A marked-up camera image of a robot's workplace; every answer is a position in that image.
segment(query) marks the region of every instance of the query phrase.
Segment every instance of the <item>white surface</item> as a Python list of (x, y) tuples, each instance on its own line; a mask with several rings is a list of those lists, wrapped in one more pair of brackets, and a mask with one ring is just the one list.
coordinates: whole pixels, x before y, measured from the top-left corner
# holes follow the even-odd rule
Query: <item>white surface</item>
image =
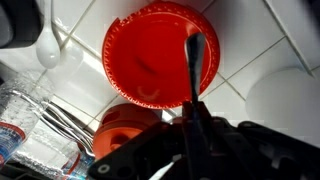
[(36, 46), (16, 49), (0, 49), (0, 61), (16, 72), (25, 70), (44, 72), (44, 67), (40, 64), (36, 54)]
[(256, 84), (246, 109), (250, 120), (320, 147), (319, 92), (320, 82), (307, 73), (280, 71)]
[(100, 122), (96, 119), (92, 120), (89, 125), (86, 127), (86, 129), (89, 132), (96, 132), (99, 127)]
[(320, 65), (320, 28), (306, 1), (267, 0), (277, 19), (310, 69)]
[(14, 70), (0, 63), (0, 77), (4, 82), (15, 77), (16, 75), (17, 73)]
[(204, 15), (218, 35), (226, 79), (284, 36), (262, 0), (217, 0)]
[(88, 114), (84, 113), (83, 111), (77, 109), (76, 107), (72, 106), (71, 104), (65, 102), (64, 100), (53, 96), (52, 102), (61, 107), (62, 109), (66, 110), (67, 112), (70, 112), (75, 118), (79, 119), (82, 124), (79, 124), (82, 128), (87, 126), (93, 118), (89, 116)]
[(58, 44), (61, 47), (61, 45), (66, 40), (67, 35), (62, 30), (60, 30), (59, 28), (55, 27), (55, 25), (53, 25), (52, 27), (53, 27), (52, 28), (53, 34), (55, 35), (55, 37), (56, 37), (56, 39), (58, 41)]
[(54, 82), (57, 97), (92, 117), (117, 95), (100, 60), (73, 41), (62, 51), (61, 64), (46, 75)]
[(289, 42), (287, 39), (283, 39), (230, 78), (229, 82), (242, 97), (246, 98), (250, 89), (262, 78), (292, 67), (303, 69)]
[(161, 119), (165, 122), (170, 122), (172, 120), (172, 115), (170, 115), (169, 113), (167, 113), (167, 111), (162, 111), (162, 117)]
[(212, 116), (226, 118), (231, 125), (237, 126), (248, 120), (245, 101), (227, 84), (224, 83), (211, 94), (203, 98)]
[(198, 12), (203, 12), (213, 1), (215, 0), (168, 0), (181, 5), (189, 6)]
[(314, 75), (316, 76), (316, 79), (320, 80), (320, 67), (313, 70)]
[[(43, 2), (37, 0), (43, 13)], [(89, 7), (91, 0), (53, 0), (52, 21), (69, 33), (80, 20), (85, 10)]]
[(161, 179), (162, 176), (164, 175), (164, 173), (166, 173), (172, 166), (173, 166), (173, 163), (170, 163), (170, 164), (166, 165), (165, 167), (161, 168), (149, 180), (159, 180), (159, 179)]
[(111, 23), (117, 17), (126, 18), (145, 5), (146, 0), (96, 0), (73, 36), (101, 56), (104, 36)]
[(219, 75), (216, 74), (210, 85), (207, 87), (206, 90), (203, 91), (203, 93), (200, 94), (199, 99), (204, 98), (206, 95), (208, 95), (211, 91), (216, 89), (218, 86), (220, 86), (224, 82), (224, 79)]
[(171, 108), (169, 111), (173, 112), (176, 116), (181, 116), (182, 114), (182, 106)]

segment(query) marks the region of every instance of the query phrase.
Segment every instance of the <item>red plastic plate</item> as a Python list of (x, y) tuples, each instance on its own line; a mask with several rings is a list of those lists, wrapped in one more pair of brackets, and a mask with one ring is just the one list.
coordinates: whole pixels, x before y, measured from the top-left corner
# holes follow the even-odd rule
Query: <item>red plastic plate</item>
[(157, 2), (109, 28), (103, 45), (103, 65), (109, 81), (129, 101), (165, 109), (190, 100), (184, 42), (196, 32), (206, 36), (200, 92), (214, 78), (220, 60), (211, 24), (187, 7)]

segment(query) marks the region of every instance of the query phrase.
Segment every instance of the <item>white tile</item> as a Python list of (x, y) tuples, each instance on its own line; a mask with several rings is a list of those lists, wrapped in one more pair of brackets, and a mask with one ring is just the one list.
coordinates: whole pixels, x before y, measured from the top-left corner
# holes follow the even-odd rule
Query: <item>white tile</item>
[(34, 99), (41, 101), (49, 101), (53, 97), (53, 93), (45, 89), (43, 86), (35, 85), (31, 93), (29, 93)]
[(250, 89), (267, 75), (294, 67), (303, 70), (288, 40), (283, 39), (231, 77), (229, 82), (246, 98)]
[(211, 92), (203, 102), (212, 116), (224, 117), (233, 126), (249, 119), (245, 101), (227, 83)]
[(99, 127), (100, 122), (96, 119), (92, 120), (89, 125), (86, 127), (86, 129), (90, 132), (90, 133), (94, 133), (97, 131), (98, 127)]
[(87, 126), (92, 120), (93, 117), (89, 116), (88, 114), (84, 113), (83, 111), (77, 109), (76, 107), (72, 106), (71, 104), (65, 102), (64, 100), (53, 96), (51, 100), (54, 104), (58, 105), (63, 110), (67, 111), (75, 118), (81, 121), (81, 123), (77, 123), (78, 125), (84, 127)]
[(164, 122), (170, 122), (173, 118), (174, 118), (174, 116), (172, 116), (171, 114), (169, 114), (167, 111), (162, 111), (162, 117), (161, 117), (161, 119), (162, 119)]
[(316, 79), (320, 80), (320, 67), (313, 70), (313, 74), (315, 75)]
[(25, 48), (0, 49), (0, 62), (16, 72), (33, 70), (41, 74), (45, 70), (38, 61), (35, 44)]
[(198, 12), (202, 12), (206, 7), (208, 7), (214, 0), (165, 0), (175, 2), (181, 5), (186, 5), (192, 7), (193, 9), (197, 10)]
[[(206, 95), (208, 95), (211, 91), (213, 91), (218, 86), (220, 86), (223, 82), (224, 82), (224, 79), (219, 74), (216, 74), (216, 76), (214, 77), (210, 85), (207, 87), (207, 89), (200, 94), (199, 99), (202, 100)], [(181, 116), (182, 106), (171, 108), (170, 111), (173, 112), (176, 116)]]
[(55, 95), (95, 117), (117, 95), (111, 87), (100, 59), (79, 44), (69, 41), (61, 62), (46, 76), (55, 86)]
[(173, 163), (166, 165), (165, 167), (159, 169), (149, 180), (159, 180), (162, 176), (173, 166)]
[(104, 36), (111, 23), (117, 17), (126, 18), (146, 4), (146, 0), (96, 0), (73, 36), (101, 56)]
[(174, 113), (176, 116), (181, 116), (181, 114), (182, 114), (182, 106), (171, 108), (171, 109), (169, 109), (169, 111)]
[[(44, 1), (37, 0), (42, 14)], [(52, 21), (69, 33), (80, 20), (80, 17), (90, 3), (91, 0), (53, 0)]]
[(217, 0), (204, 15), (216, 30), (226, 79), (284, 36), (262, 0)]
[(297, 50), (310, 69), (320, 65), (319, 26), (306, 1), (267, 0)]
[(127, 99), (123, 98), (122, 96), (118, 95), (97, 117), (96, 120), (101, 121), (104, 113), (112, 108), (113, 106), (119, 105), (119, 104), (125, 104), (130, 103)]
[(208, 95), (211, 91), (216, 89), (218, 86), (220, 86), (224, 82), (224, 79), (219, 75), (216, 74), (210, 85), (207, 87), (206, 90), (204, 90), (203, 93), (200, 94), (199, 99), (204, 98), (206, 95)]

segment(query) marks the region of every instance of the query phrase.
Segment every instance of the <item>tiled wall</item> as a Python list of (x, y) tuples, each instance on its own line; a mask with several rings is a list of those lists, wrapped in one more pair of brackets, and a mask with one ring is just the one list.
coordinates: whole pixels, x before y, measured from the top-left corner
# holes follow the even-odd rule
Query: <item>tiled wall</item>
[[(0, 60), (17, 72), (43, 72), (55, 86), (53, 102), (94, 131), (106, 109), (127, 102), (111, 87), (101, 65), (105, 33), (115, 18), (124, 18), (151, 1), (53, 0), (53, 27), (61, 47), (59, 66), (42, 68), (35, 46), (0, 50)], [(217, 32), (222, 53), (219, 73), (200, 97), (213, 115), (224, 116), (233, 125), (248, 119), (245, 100), (250, 88), (281, 69), (296, 67), (320, 77), (320, 43), (311, 35), (301, 37), (302, 31), (310, 31), (310, 23), (304, 23), (302, 30), (294, 25), (305, 22), (301, 16), (307, 13), (295, 14), (292, 23), (291, 12), (285, 12), (300, 7), (298, 0), (174, 1), (203, 13)], [(181, 108), (168, 113), (170, 119), (170, 115), (180, 115)]]

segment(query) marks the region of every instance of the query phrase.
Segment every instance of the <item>spoon handle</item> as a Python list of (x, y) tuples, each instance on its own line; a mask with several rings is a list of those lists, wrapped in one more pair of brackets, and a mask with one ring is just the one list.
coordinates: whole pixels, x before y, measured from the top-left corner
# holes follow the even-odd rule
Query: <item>spoon handle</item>
[(205, 36), (196, 33), (188, 37), (185, 42), (185, 52), (188, 61), (192, 103), (197, 106), (200, 94), (200, 81), (202, 72), (202, 61), (205, 47)]
[(51, 8), (52, 0), (44, 1), (44, 27), (51, 28)]

